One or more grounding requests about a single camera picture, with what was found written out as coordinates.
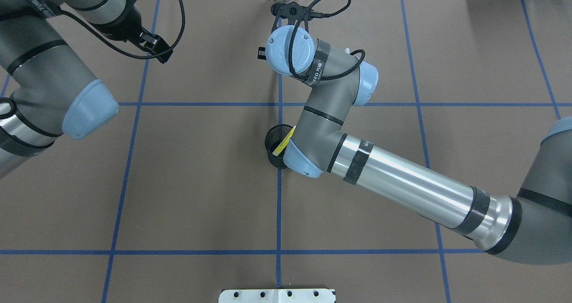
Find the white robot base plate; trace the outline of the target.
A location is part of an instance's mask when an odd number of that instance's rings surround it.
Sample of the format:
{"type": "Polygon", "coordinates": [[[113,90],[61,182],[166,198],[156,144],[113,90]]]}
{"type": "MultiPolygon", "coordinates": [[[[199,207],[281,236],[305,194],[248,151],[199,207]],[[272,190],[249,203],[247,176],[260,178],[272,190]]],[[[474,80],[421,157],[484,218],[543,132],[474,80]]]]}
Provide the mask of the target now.
{"type": "Polygon", "coordinates": [[[302,289],[231,289],[223,290],[219,303],[335,303],[335,290],[302,289]]]}

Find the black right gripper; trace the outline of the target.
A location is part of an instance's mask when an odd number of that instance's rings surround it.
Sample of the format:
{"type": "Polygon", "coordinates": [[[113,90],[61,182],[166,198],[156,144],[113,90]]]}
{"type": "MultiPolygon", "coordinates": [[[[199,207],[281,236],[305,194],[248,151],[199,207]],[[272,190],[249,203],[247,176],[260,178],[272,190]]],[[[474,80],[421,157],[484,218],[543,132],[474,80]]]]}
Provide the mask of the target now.
{"type": "Polygon", "coordinates": [[[306,31],[308,31],[309,21],[313,19],[313,9],[301,6],[297,2],[275,2],[270,6],[270,13],[274,16],[271,33],[279,28],[278,22],[282,19],[287,20],[288,25],[295,25],[296,22],[302,21],[306,31]]]}

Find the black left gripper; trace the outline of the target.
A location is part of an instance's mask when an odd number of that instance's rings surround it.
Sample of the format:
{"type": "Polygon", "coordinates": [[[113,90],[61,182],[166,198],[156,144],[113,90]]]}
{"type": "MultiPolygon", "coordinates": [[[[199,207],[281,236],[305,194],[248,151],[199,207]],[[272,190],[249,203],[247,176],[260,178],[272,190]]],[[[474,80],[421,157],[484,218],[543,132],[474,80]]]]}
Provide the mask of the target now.
{"type": "Polygon", "coordinates": [[[114,16],[105,24],[105,36],[108,39],[143,44],[143,51],[155,56],[160,63],[167,63],[173,50],[157,34],[152,34],[142,26],[142,18],[136,8],[137,0],[109,0],[114,16]]]}

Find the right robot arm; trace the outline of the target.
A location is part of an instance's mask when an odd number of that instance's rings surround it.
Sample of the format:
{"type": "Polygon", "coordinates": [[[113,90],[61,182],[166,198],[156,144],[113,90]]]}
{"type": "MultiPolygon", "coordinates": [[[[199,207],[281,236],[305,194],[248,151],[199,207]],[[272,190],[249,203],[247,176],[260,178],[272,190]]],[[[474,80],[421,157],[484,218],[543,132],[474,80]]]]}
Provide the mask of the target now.
{"type": "Polygon", "coordinates": [[[291,137],[276,154],[301,175],[333,173],[472,240],[483,252],[531,265],[571,261],[571,118],[554,123],[515,197],[492,196],[342,131],[351,107],[365,105],[379,73],[361,52],[314,39],[302,21],[327,18],[296,2],[275,4],[274,25],[259,49],[279,74],[311,92],[291,137]]]}

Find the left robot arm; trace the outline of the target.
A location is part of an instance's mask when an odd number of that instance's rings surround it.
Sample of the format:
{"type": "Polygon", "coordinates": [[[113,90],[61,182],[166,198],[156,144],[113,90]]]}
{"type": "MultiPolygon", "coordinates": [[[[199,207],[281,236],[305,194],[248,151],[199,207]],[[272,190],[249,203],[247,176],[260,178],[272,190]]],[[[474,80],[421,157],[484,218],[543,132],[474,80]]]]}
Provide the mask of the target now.
{"type": "Polygon", "coordinates": [[[142,26],[136,1],[1,0],[1,66],[20,85],[1,99],[2,177],[59,136],[88,136],[120,108],[49,18],[75,20],[123,56],[169,60],[174,45],[142,26]]]}

